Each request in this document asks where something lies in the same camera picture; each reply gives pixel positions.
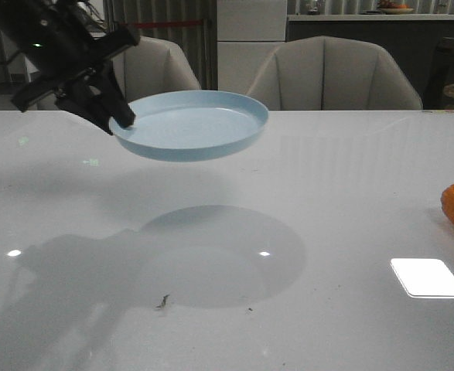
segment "white table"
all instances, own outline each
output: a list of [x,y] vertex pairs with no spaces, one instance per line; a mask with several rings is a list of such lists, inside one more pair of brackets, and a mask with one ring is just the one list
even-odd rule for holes
[[454,113],[272,112],[243,152],[165,163],[2,111],[0,371],[454,370],[454,298],[390,265],[454,274],[452,183]]

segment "fruit bowl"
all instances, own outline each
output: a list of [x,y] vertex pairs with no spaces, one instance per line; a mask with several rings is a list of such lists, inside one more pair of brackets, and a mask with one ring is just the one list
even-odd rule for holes
[[414,8],[379,8],[384,14],[407,14],[414,10]]

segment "cable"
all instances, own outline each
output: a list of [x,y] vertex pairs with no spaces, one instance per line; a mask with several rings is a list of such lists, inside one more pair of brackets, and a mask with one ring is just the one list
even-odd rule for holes
[[3,65],[3,66],[6,66],[6,65],[10,64],[19,54],[20,54],[20,50],[17,50],[7,60],[0,60],[0,64]]
[[82,2],[89,11],[89,16],[94,19],[96,22],[100,24],[104,24],[104,19],[101,18],[99,11],[92,5],[89,0],[79,0],[78,2]]

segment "gray chair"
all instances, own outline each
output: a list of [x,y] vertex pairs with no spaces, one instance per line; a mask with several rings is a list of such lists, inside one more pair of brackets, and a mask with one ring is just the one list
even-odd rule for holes
[[201,88],[182,49],[170,41],[142,36],[114,60],[115,75],[130,102],[154,94]]
[[422,109],[418,93],[385,49],[329,36],[277,47],[247,95],[272,111]]

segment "robotic arm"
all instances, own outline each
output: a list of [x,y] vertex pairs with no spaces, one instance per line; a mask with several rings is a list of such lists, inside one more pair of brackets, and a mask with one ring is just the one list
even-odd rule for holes
[[77,0],[0,0],[0,30],[41,73],[12,102],[23,112],[55,93],[58,108],[112,134],[110,117],[126,128],[135,114],[120,91],[111,58],[137,45],[139,35],[121,27],[95,39],[77,16],[79,11]]

